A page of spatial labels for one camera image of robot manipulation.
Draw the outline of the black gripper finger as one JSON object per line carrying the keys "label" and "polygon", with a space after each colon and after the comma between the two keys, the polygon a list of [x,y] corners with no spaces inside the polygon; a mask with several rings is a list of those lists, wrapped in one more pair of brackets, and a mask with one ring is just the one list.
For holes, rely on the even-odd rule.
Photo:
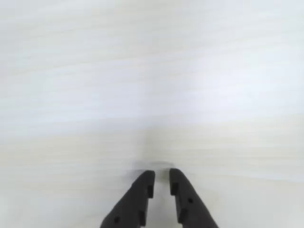
{"label": "black gripper finger", "polygon": [[153,198],[155,172],[144,171],[103,219],[102,228],[146,226],[148,201]]}
{"label": "black gripper finger", "polygon": [[170,193],[175,197],[177,221],[184,228],[218,228],[209,210],[185,174],[169,171]]}

